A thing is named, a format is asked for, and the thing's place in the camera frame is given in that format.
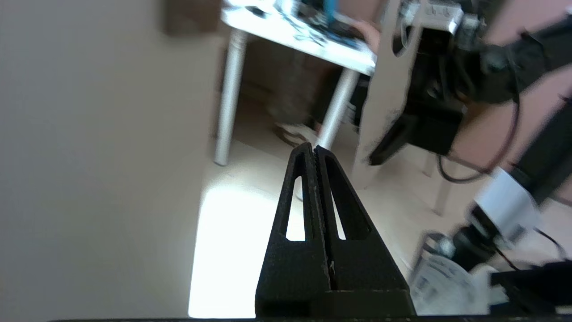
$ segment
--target table leg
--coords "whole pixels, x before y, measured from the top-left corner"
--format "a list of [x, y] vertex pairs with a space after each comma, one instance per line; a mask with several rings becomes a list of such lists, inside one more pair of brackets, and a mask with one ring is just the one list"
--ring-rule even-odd
[[227, 67], [224, 73], [223, 94], [220, 103], [219, 135], [217, 137], [214, 162], [219, 166], [228, 164], [231, 148], [232, 128], [235, 123], [236, 101], [239, 96], [243, 72], [247, 33], [232, 29], [228, 44]]
[[[450, 174], [455, 175], [457, 170], [457, 163], [452, 162], [448, 159], [444, 160], [443, 167]], [[441, 217], [445, 214], [445, 207], [447, 206], [447, 201], [449, 199], [449, 193], [451, 192], [453, 184], [445, 179], [441, 182], [439, 186], [439, 192], [437, 193], [437, 199], [435, 200], [435, 207], [433, 207], [433, 212]]]
[[425, 166], [423, 166], [423, 174], [428, 177], [432, 177], [436, 166], [437, 160], [435, 159], [435, 154], [427, 151], [427, 159], [425, 159]]
[[[321, 146], [326, 149], [332, 147], [333, 140], [340, 128], [341, 119], [344, 116], [347, 103], [352, 98], [353, 90], [358, 83], [358, 78], [359, 72], [344, 68], [340, 80], [337, 82], [336, 91], [333, 93], [328, 111], [325, 114], [324, 123], [322, 124], [320, 135], [316, 141], [316, 146]], [[301, 187], [298, 188], [296, 197], [302, 200]]]

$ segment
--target floor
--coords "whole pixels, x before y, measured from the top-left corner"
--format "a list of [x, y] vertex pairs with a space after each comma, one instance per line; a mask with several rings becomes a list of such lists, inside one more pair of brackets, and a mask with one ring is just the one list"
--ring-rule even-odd
[[[189, 315], [200, 318], [254, 317], [254, 295], [277, 200], [292, 147], [272, 133], [272, 118], [261, 104], [241, 99], [229, 164], [209, 162], [199, 217]], [[347, 173], [358, 137], [345, 125], [332, 151]], [[427, 153], [408, 147], [391, 159], [373, 184], [358, 191], [397, 266], [408, 276], [420, 237], [427, 231], [449, 232], [464, 222], [465, 210], [486, 182], [455, 186], [445, 206], [435, 211], [443, 180], [423, 173]], [[457, 175], [469, 169], [454, 167]], [[304, 240], [302, 205], [292, 201], [287, 237]], [[543, 229], [566, 249], [572, 237], [572, 211], [551, 202], [544, 210]], [[553, 245], [539, 236], [527, 237], [509, 257], [526, 261], [553, 260]]]

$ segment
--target black cable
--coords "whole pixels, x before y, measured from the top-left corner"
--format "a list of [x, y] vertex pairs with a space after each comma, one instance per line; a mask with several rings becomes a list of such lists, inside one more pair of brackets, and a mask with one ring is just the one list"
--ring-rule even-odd
[[514, 270], [520, 270], [518, 269], [518, 267], [516, 267], [516, 265], [513, 264], [513, 262], [511, 260], [509, 260], [508, 257], [506, 257], [506, 255], [495, 245], [495, 250], [497, 253], [499, 253], [499, 255], [505, 259], [505, 261], [507, 262], [507, 264], [510, 266], [510, 268], [514, 269]]
[[545, 233], [544, 231], [541, 231], [538, 228], [535, 228], [534, 231], [536, 231], [540, 235], [546, 237], [549, 241], [551, 241], [556, 246], [556, 249], [558, 250], [558, 255], [560, 256], [561, 259], [565, 260], [568, 258], [568, 254], [566, 253], [566, 249], [564, 249], [564, 247], [562, 247], [562, 245], [560, 245], [554, 238], [552, 238], [552, 236], [548, 235], [547, 233]]
[[513, 98], [513, 119], [511, 122], [511, 127], [509, 130], [509, 133], [506, 136], [505, 142], [503, 143], [503, 145], [501, 146], [500, 150], [497, 152], [497, 154], [493, 157], [493, 159], [488, 163], [487, 167], [485, 168], [485, 170], [483, 172], [479, 172], [475, 175], [472, 176], [468, 176], [466, 178], [453, 178], [451, 177], [449, 174], [447, 174], [445, 172], [445, 170], [443, 169], [443, 157], [441, 155], [437, 155], [437, 169], [439, 170], [439, 173], [441, 174], [441, 176], [452, 183], [469, 183], [469, 182], [473, 182], [476, 181], [480, 178], [482, 178], [485, 174], [491, 173], [495, 170], [495, 168], [499, 165], [499, 163], [501, 163], [501, 161], [505, 158], [506, 154], [508, 153], [510, 147], [513, 144], [514, 138], [517, 134], [517, 129], [518, 129], [518, 124], [520, 122], [520, 118], [521, 118], [521, 95], [520, 95], [520, 89], [518, 86], [518, 76], [517, 76], [517, 70], [516, 70], [516, 64], [514, 62], [514, 60], [512, 59], [512, 56], [510, 54], [510, 52], [507, 52], [507, 59], [509, 61], [509, 65], [510, 65], [510, 70], [511, 70], [511, 74], [514, 78], [514, 98]]

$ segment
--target white table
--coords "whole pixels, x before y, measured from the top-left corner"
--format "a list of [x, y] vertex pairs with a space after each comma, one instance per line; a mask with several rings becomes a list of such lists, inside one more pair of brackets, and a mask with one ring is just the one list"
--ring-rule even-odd
[[[300, 26], [304, 25], [294, 18], [291, 19]], [[248, 34], [277, 42], [344, 67], [316, 142], [316, 145], [331, 148], [359, 74], [372, 75], [374, 73], [375, 55], [367, 48], [367, 45], [360, 42], [359, 49], [353, 49], [332, 41], [326, 41], [323, 46], [320, 46], [311, 40], [298, 40], [296, 35], [300, 32], [274, 10], [271, 10], [266, 18], [260, 18], [243, 7], [231, 7], [223, 10], [221, 20], [232, 27], [232, 31], [228, 45], [214, 162], [221, 166], [228, 164], [228, 152], [231, 147], [236, 101], [240, 89]]]

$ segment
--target white sneaker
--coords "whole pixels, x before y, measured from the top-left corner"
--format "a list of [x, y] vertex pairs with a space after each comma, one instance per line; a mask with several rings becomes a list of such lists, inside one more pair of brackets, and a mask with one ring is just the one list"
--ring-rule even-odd
[[278, 138], [293, 147], [306, 142], [315, 146], [318, 140], [316, 131], [305, 125], [276, 123], [275, 133]]

